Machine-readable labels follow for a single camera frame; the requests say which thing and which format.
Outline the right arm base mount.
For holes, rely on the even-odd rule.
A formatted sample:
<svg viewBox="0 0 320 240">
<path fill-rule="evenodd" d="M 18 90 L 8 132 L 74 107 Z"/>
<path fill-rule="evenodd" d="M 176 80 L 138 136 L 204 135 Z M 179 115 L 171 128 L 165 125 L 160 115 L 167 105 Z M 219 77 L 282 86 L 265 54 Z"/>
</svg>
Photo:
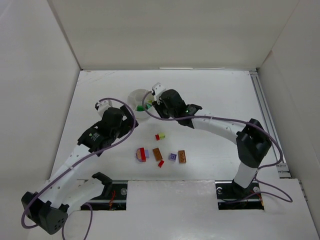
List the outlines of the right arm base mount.
<svg viewBox="0 0 320 240">
<path fill-rule="evenodd" d="M 253 181 L 241 188 L 232 181 L 216 181 L 216 197 L 219 210 L 264 210 L 260 186 Z"/>
</svg>

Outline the purple red lego assembly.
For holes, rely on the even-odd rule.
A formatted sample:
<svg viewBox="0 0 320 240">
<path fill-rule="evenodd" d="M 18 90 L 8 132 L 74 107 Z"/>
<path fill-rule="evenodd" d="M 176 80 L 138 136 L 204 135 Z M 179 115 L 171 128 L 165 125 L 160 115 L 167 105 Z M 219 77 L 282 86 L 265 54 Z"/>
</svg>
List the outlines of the purple red lego assembly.
<svg viewBox="0 0 320 240">
<path fill-rule="evenodd" d="M 139 162 L 144 163 L 149 158 L 150 158 L 150 154 L 149 154 L 149 150 L 148 149 L 145 149 L 145 148 L 141 147 L 141 148 L 138 148 L 136 150 L 136 159 Z"/>
</svg>

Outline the purple square lego brick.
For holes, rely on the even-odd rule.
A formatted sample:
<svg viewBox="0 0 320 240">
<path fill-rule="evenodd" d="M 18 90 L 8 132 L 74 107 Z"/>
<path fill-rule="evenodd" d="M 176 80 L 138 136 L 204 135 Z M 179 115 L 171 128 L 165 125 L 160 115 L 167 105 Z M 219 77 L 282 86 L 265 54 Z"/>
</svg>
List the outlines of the purple square lego brick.
<svg viewBox="0 0 320 240">
<path fill-rule="evenodd" d="M 170 153 L 168 159 L 172 162 L 175 162 L 177 159 L 177 154 L 175 153 Z"/>
</svg>

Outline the green sloped lego piece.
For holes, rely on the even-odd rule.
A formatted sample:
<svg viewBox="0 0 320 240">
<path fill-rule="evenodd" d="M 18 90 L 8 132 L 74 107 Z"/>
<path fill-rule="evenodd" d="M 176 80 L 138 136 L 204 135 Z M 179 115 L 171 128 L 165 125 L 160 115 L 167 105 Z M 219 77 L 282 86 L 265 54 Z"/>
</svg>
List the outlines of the green sloped lego piece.
<svg viewBox="0 0 320 240">
<path fill-rule="evenodd" d="M 148 101 L 146 104 L 146 108 L 149 109 L 152 107 L 152 101 Z"/>
</svg>

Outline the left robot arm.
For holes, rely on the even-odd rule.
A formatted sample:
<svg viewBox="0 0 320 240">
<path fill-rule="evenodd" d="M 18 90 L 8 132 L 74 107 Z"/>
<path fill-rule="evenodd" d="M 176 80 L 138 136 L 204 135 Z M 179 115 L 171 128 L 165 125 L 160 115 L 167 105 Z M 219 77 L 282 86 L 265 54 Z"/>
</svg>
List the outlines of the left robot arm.
<svg viewBox="0 0 320 240">
<path fill-rule="evenodd" d="M 84 184 L 75 187 L 80 174 L 88 169 L 89 159 L 124 142 L 139 125 L 128 104 L 113 107 L 111 101 L 96 104 L 101 119 L 86 129 L 66 162 L 36 192 L 27 191 L 21 198 L 23 213 L 21 225 L 29 226 L 25 218 L 50 235 L 65 225 L 72 212 L 81 209 L 87 201 L 108 195 L 112 179 L 101 172 L 94 173 Z"/>
</svg>

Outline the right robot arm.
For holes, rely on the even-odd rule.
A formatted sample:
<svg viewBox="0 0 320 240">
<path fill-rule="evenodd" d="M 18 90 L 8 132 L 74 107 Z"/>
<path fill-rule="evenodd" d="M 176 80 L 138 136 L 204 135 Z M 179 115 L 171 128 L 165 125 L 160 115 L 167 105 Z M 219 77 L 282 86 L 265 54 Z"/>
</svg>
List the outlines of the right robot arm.
<svg viewBox="0 0 320 240">
<path fill-rule="evenodd" d="M 242 189 L 251 184 L 263 158 L 272 146 L 270 138 L 256 119 L 238 125 L 238 121 L 221 120 L 196 104 L 186 104 L 174 89 L 161 84 L 152 87 L 153 107 L 163 120 L 174 120 L 180 125 L 202 130 L 229 140 L 237 147 L 240 164 L 233 183 Z"/>
</svg>

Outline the small red lego lower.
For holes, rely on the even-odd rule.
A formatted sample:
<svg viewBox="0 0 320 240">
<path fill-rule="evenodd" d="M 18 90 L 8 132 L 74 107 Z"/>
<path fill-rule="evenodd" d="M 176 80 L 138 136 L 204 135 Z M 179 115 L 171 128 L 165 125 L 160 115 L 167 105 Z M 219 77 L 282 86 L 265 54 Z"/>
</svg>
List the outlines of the small red lego lower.
<svg viewBox="0 0 320 240">
<path fill-rule="evenodd" d="M 161 168 L 163 166 L 165 162 L 163 160 L 161 160 L 159 163 L 158 163 L 158 167 Z"/>
</svg>

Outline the yellow-green lego brick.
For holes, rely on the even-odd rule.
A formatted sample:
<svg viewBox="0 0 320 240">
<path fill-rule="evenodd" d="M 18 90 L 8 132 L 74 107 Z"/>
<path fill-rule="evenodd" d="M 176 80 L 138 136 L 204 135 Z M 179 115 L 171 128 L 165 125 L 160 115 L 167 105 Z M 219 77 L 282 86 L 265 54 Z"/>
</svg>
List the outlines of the yellow-green lego brick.
<svg viewBox="0 0 320 240">
<path fill-rule="evenodd" d="M 160 133 L 160 134 L 159 134 L 159 137 L 160 137 L 161 139 L 164 139 L 164 138 L 166 137 L 166 135 L 165 135 L 164 133 Z"/>
</svg>

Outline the brown lego plate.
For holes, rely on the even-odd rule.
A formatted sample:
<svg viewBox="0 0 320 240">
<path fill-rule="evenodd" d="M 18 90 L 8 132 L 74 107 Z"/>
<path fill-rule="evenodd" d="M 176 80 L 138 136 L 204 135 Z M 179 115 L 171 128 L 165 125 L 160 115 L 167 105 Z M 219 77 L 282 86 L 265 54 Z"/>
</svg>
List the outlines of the brown lego plate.
<svg viewBox="0 0 320 240">
<path fill-rule="evenodd" d="M 152 150 L 152 152 L 153 152 L 154 158 L 155 158 L 155 160 L 156 160 L 157 162 L 163 160 L 163 157 L 162 157 L 162 154 L 161 154 L 159 148 L 154 148 L 154 149 Z"/>
<path fill-rule="evenodd" d="M 187 162 L 185 150 L 178 151 L 178 161 L 180 164 L 185 164 Z"/>
</svg>

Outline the green square lego brick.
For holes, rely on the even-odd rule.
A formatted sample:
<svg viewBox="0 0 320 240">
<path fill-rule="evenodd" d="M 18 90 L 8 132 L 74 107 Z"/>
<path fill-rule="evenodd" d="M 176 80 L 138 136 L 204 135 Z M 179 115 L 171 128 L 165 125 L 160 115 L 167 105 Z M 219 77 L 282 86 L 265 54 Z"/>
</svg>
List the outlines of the green square lego brick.
<svg viewBox="0 0 320 240">
<path fill-rule="evenodd" d="M 138 111 L 138 112 L 141 112 L 141 111 L 143 111 L 143 110 L 144 110 L 144 108 L 143 108 L 142 106 L 138 106 L 138 107 L 137 107 L 137 111 Z"/>
</svg>

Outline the aluminium rail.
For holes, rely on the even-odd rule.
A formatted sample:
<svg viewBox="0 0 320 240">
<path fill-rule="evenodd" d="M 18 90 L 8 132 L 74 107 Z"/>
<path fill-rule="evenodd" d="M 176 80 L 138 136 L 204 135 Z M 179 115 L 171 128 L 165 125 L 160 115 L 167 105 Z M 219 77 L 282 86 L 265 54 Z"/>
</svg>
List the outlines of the aluminium rail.
<svg viewBox="0 0 320 240">
<path fill-rule="evenodd" d="M 274 140 L 279 145 L 279 147 L 282 148 L 277 131 L 276 131 L 276 128 L 275 128 L 275 124 L 273 122 L 273 118 L 272 118 L 269 106 L 267 103 L 267 99 L 265 97 L 261 81 L 259 79 L 258 72 L 256 70 L 250 70 L 249 76 L 251 78 L 253 88 L 256 93 L 256 97 L 258 100 L 258 104 L 260 107 L 262 118 L 263 118 L 263 121 L 265 124 L 265 129 L 274 138 Z M 280 179 L 291 179 L 292 178 L 288 164 L 285 160 L 285 156 L 282 157 L 282 161 L 281 161 L 281 163 L 279 163 L 276 166 L 276 169 L 277 169 L 277 172 L 279 174 Z"/>
</svg>

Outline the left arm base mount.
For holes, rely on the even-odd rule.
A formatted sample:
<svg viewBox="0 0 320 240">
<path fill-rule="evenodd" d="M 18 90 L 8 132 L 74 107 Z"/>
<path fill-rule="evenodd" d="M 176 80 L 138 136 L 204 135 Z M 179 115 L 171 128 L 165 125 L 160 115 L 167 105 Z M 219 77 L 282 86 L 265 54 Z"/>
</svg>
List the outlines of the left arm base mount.
<svg viewBox="0 0 320 240">
<path fill-rule="evenodd" d="M 92 175 L 103 185 L 102 193 L 86 204 L 93 211 L 125 211 L 127 208 L 128 181 L 112 180 L 101 172 Z"/>
</svg>

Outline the white divided round container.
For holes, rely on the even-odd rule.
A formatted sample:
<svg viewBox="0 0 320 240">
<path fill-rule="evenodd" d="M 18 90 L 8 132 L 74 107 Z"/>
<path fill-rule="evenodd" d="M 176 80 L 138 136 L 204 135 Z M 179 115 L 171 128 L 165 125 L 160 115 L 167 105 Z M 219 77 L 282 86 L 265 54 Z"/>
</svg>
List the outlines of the white divided round container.
<svg viewBox="0 0 320 240">
<path fill-rule="evenodd" d="M 143 119 L 147 119 L 147 118 L 150 117 L 150 115 L 148 115 L 145 112 L 145 108 L 143 107 L 143 103 L 142 103 L 143 98 L 145 97 L 145 95 L 148 92 L 149 91 L 146 90 L 146 89 L 136 89 L 136 90 L 132 91 L 127 97 L 127 104 L 131 107 L 131 109 L 134 112 L 135 117 L 138 120 L 143 120 Z M 154 100 L 155 100 L 154 96 L 151 93 L 148 94 L 144 99 L 144 106 L 146 107 L 148 101 L 152 101 L 153 102 Z M 142 106 L 144 108 L 144 110 L 143 111 L 137 111 L 137 107 L 138 106 Z M 149 108 L 147 110 L 151 114 L 155 114 L 156 113 L 156 110 L 153 107 L 153 105 L 152 105 L 151 108 Z"/>
</svg>

